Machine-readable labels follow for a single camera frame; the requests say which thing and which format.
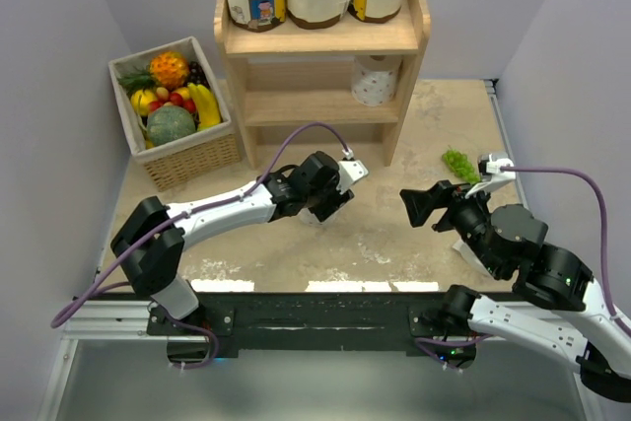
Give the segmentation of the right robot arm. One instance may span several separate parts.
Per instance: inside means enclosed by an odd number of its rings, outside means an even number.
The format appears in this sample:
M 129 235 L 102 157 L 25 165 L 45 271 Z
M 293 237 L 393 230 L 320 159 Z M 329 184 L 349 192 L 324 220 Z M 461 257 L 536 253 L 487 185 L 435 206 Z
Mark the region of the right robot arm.
M 468 196 L 468 190 L 442 180 L 428 190 L 403 189 L 399 195 L 412 227 L 443 210 L 432 226 L 435 232 L 457 232 L 493 278 L 511 280 L 520 299 L 565 322 L 554 325 L 513 312 L 463 285 L 451 286 L 441 305 L 421 320 L 452 335 L 470 330 L 518 343 L 563 363 L 592 392 L 629 402 L 630 339 L 592 271 L 571 251 L 547 243 L 547 225 L 523 205 L 489 210 L 489 193 Z

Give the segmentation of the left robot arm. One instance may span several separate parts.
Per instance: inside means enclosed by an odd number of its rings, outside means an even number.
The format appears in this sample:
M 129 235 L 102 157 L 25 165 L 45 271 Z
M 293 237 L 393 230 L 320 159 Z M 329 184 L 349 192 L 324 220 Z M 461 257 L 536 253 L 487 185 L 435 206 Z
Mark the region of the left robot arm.
M 323 223 L 354 198 L 351 187 L 369 175 L 362 162 L 322 151 L 217 196 L 187 203 L 142 200 L 110 248 L 135 295 L 150 298 L 182 334 L 204 322 L 199 298 L 179 274 L 181 255 L 212 237 L 304 212 Z

